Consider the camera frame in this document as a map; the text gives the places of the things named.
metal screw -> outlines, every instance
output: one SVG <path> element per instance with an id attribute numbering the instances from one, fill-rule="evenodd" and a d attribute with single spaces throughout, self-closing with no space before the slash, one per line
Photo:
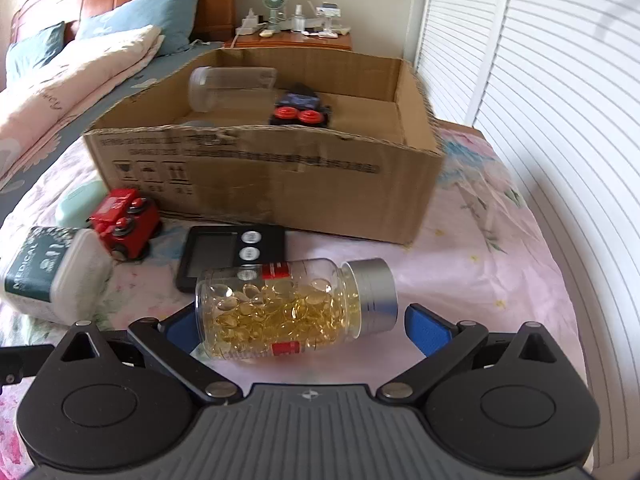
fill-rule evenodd
<path id="1" fill-rule="evenodd" d="M 226 399 L 227 397 L 233 397 L 238 391 L 238 387 L 228 381 L 217 381 L 209 384 L 204 391 L 209 397 Z"/>
<path id="2" fill-rule="evenodd" d="M 382 394 L 387 399 L 406 399 L 414 392 L 406 383 L 387 383 L 382 386 Z"/>

red label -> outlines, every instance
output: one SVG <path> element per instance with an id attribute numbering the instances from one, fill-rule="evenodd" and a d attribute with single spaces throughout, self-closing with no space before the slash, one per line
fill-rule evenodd
<path id="1" fill-rule="evenodd" d="M 262 266 L 262 278 L 264 280 L 276 280 L 278 278 L 288 278 L 289 276 L 289 264 L 287 262 L 264 264 Z"/>
<path id="2" fill-rule="evenodd" d="M 287 341 L 286 343 L 272 343 L 271 351 L 273 351 L 273 355 L 299 354 L 300 343 L 298 341 Z"/>

black digital timer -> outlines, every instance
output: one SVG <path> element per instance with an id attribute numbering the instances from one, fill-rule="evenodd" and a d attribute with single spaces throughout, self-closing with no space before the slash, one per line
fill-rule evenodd
<path id="1" fill-rule="evenodd" d="M 194 226 L 189 230 L 175 277 L 182 292 L 193 292 L 203 270 L 286 261 L 285 230 L 273 225 Z"/>

silver bottle cap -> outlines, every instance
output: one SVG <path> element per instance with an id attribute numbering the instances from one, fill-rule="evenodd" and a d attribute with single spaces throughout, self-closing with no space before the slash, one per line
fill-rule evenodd
<path id="1" fill-rule="evenodd" d="M 360 299 L 360 335 L 386 332 L 396 325 L 398 297 L 389 266 L 382 258 L 344 262 L 353 273 Z"/>

wooden nightstand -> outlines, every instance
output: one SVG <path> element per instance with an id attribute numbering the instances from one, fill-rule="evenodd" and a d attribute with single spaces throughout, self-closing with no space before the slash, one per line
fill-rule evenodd
<path id="1" fill-rule="evenodd" d="M 233 40 L 225 42 L 225 48 L 231 47 Z M 338 36 L 335 39 L 305 36 L 299 32 L 276 32 L 270 38 L 261 38 L 258 33 L 250 36 L 238 36 L 236 48 L 255 48 L 257 46 L 314 46 L 316 48 L 334 48 L 336 50 L 353 50 L 351 35 Z"/>

